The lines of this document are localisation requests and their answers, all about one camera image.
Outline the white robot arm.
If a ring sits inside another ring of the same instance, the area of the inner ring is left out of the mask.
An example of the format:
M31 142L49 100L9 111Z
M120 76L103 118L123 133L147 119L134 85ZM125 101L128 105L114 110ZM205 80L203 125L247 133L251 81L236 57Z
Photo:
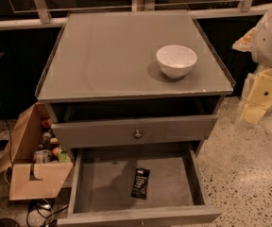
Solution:
M254 124L272 107L272 8L232 48L250 52L258 63L256 71L246 78L240 113L241 121Z

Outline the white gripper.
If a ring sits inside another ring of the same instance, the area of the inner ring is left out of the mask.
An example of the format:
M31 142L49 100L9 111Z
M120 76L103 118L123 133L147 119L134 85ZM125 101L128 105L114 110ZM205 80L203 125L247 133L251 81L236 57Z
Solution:
M232 48L240 52L251 52L255 32L255 28L249 30ZM250 79L246 103L248 104L244 106L241 118L248 123L257 123L266 113L263 108L272 107L272 68L263 70Z

